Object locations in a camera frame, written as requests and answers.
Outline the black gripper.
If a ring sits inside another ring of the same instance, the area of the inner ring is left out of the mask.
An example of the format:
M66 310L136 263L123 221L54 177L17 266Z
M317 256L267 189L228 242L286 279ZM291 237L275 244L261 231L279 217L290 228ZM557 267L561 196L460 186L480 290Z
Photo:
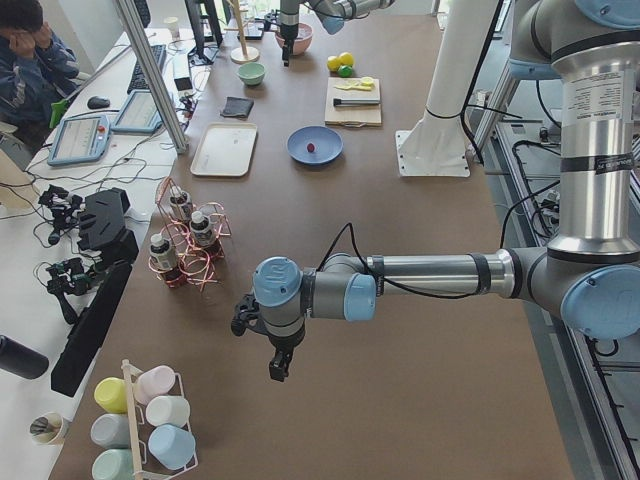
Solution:
M253 294L245 294L234 307L231 331L242 336L246 330L265 335L275 347L274 357L269 362L269 375L272 380L284 382L289 376L289 366L295 348L303 341L305 326L303 319L292 333L271 333L267 328L266 317L261 313L259 303Z
M288 67L290 65L290 49L293 48L299 32L299 11L294 9L279 9L267 13L264 16L264 24L265 26L273 24L280 27L279 32L284 39L282 62L285 67Z

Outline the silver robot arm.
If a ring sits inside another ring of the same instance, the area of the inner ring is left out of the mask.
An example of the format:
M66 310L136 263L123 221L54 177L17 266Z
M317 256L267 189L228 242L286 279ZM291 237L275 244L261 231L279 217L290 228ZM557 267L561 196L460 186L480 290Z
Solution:
M307 1L308 8L316 14L330 35L340 31L346 21L359 19L374 10L389 8L394 3L394 0ZM279 1L279 33L284 40L281 50L285 67L289 66L294 43L299 34L299 8L301 4L304 4L304 1Z
M311 318L369 320L385 291L457 300L494 293L537 304L595 339L639 328L639 247L628 233L639 73L635 1L520 1L513 59L561 78L560 225L543 247L493 254L371 256L328 252L317 268L261 262L236 305L235 335L266 336L273 380L289 373Z

